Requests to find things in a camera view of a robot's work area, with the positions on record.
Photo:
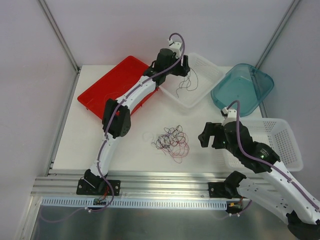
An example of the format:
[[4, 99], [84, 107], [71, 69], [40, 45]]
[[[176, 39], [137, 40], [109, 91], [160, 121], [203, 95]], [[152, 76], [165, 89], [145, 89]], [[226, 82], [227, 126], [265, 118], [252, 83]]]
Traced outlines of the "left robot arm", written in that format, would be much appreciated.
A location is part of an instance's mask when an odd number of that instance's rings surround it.
[[84, 173], [87, 188], [95, 195], [105, 189], [105, 177], [109, 171], [115, 149], [121, 138], [131, 128], [133, 109], [149, 94], [163, 84], [168, 75], [185, 77], [190, 71], [185, 51], [162, 48], [156, 60], [126, 93], [117, 99], [108, 99], [102, 118], [103, 139], [97, 159]]

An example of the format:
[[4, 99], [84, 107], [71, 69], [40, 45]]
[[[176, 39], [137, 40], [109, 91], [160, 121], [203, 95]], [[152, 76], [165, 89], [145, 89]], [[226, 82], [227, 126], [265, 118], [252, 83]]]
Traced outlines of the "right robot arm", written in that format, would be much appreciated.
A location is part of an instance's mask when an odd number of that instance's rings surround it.
[[319, 201], [298, 183], [271, 147], [254, 141], [248, 128], [234, 121], [226, 124], [207, 122], [198, 136], [201, 147], [208, 147], [210, 137], [214, 137], [214, 149], [227, 150], [279, 193], [274, 195], [243, 173], [233, 171], [224, 182], [209, 183], [211, 194], [227, 199], [250, 199], [281, 219], [297, 239], [320, 238]]

